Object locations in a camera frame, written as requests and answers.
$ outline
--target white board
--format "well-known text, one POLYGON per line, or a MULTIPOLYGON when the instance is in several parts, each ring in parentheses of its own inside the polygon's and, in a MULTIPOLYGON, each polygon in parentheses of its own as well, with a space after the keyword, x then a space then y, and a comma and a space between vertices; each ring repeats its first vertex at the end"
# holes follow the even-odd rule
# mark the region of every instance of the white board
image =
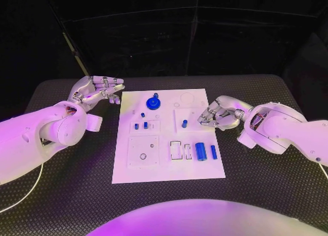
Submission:
POLYGON ((205 89, 123 92, 113 183, 226 177, 215 129, 198 122, 208 106, 205 89), (153 111, 147 100, 154 93, 162 106, 153 111), (198 160, 196 143, 205 143, 206 161, 198 160))

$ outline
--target blue object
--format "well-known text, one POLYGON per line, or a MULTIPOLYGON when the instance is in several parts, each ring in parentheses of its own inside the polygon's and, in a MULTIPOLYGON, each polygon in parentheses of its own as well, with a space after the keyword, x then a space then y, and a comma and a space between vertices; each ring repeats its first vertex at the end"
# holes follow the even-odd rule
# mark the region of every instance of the blue object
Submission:
POLYGON ((157 110, 162 106, 162 101, 159 100, 159 94, 154 94, 154 97, 152 97, 147 100, 147 107, 150 110, 157 110))
POLYGON ((196 153, 198 153, 198 160, 199 161, 206 161, 206 147, 205 147, 205 143, 196 143, 195 147, 196 147, 196 153))
POLYGON ((186 127, 188 127, 188 120, 183 120, 182 127, 183 127, 183 128, 186 128, 186 127))
POLYGON ((218 153, 216 153, 215 145, 212 145, 212 157, 214 157, 215 160, 218 159, 218 153))

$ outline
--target hole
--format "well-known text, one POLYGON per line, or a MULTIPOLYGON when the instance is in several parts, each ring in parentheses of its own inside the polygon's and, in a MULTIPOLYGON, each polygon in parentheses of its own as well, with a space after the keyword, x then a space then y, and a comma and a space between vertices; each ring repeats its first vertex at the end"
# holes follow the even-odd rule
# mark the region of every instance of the hole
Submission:
POLYGON ((22 137, 23 137, 23 140, 29 143, 29 142, 31 142, 31 139, 29 139, 28 135, 23 134, 22 137))

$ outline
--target table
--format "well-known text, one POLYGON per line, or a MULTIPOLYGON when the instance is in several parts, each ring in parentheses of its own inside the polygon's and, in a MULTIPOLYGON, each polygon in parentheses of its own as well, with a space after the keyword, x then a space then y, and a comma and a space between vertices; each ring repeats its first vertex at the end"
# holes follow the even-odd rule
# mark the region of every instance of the table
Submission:
MULTIPOLYGON (((28 112, 67 100, 77 80, 44 82, 28 112)), ((275 75, 127 78, 126 91, 206 89, 212 102, 228 95, 252 106, 281 102, 300 111, 283 79, 275 75)), ((238 141, 244 125, 216 131, 225 179, 111 184, 120 106, 101 101, 93 114, 104 118, 101 131, 45 164, 39 185, 19 206, 0 214, 0 235, 85 235, 105 222, 147 205, 179 199, 222 199, 270 209, 328 232, 328 181, 319 164, 291 147, 284 155, 238 141)), ((41 168, 0 186, 0 209, 29 192, 41 168)))

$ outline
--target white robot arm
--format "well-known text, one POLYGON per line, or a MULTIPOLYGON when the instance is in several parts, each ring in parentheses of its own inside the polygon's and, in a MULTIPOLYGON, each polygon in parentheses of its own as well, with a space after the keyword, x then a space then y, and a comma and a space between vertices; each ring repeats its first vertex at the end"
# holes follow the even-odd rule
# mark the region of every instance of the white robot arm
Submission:
POLYGON ((328 166, 328 120, 309 122, 304 115, 281 103, 252 107, 229 96, 218 97, 199 118, 202 125, 222 130, 235 128, 241 120, 245 129, 238 141, 245 146, 254 148, 258 144, 270 152, 283 154, 294 145, 311 161, 328 166))
POLYGON ((124 80, 85 76, 68 101, 0 123, 0 185, 22 177, 51 157, 75 145, 85 130, 98 132, 103 117, 87 114, 103 99, 120 104, 114 94, 124 80))

